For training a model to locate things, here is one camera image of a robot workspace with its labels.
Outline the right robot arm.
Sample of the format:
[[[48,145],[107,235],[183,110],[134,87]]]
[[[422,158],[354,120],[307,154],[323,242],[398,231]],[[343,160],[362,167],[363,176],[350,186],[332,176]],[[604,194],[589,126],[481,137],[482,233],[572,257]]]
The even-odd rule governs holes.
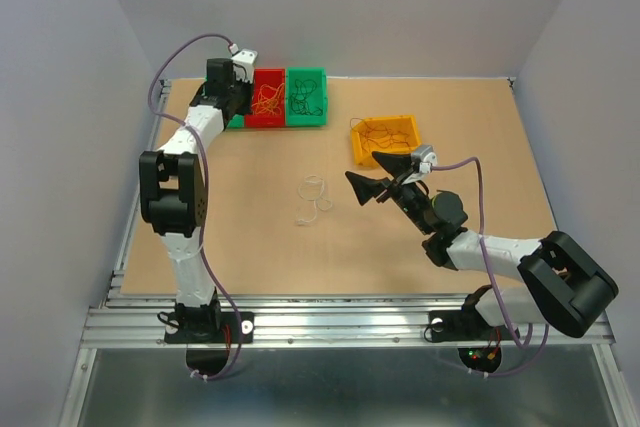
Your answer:
[[[424,235],[422,248],[435,266],[489,279],[461,307],[431,318],[430,341],[484,339],[498,330],[521,344],[518,326],[534,324],[580,338],[618,296],[614,279],[565,232],[514,239],[468,229],[461,198],[445,190],[431,194],[424,182],[441,168],[431,146],[373,157],[386,177],[345,174],[359,204],[393,201]]]

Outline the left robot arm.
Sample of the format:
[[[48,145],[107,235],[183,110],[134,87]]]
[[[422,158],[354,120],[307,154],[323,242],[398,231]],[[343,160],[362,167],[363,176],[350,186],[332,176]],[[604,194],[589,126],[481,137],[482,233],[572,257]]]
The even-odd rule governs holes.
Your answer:
[[[256,59],[246,49],[209,59],[205,81],[175,133],[139,158],[141,215],[167,249],[177,285],[174,310],[158,315],[167,343],[224,343],[231,337],[202,257],[209,170],[201,164],[233,117],[251,113]]]

